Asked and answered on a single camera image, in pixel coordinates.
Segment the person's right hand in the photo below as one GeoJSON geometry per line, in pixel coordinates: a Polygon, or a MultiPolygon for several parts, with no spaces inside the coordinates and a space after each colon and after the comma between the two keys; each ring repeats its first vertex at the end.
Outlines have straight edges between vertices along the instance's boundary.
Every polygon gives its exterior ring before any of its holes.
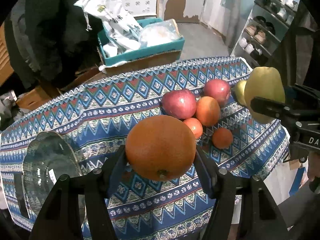
{"type": "Polygon", "coordinates": [[[309,188],[312,192],[319,194],[319,154],[316,152],[310,152],[308,156],[308,163],[309,188]]]}

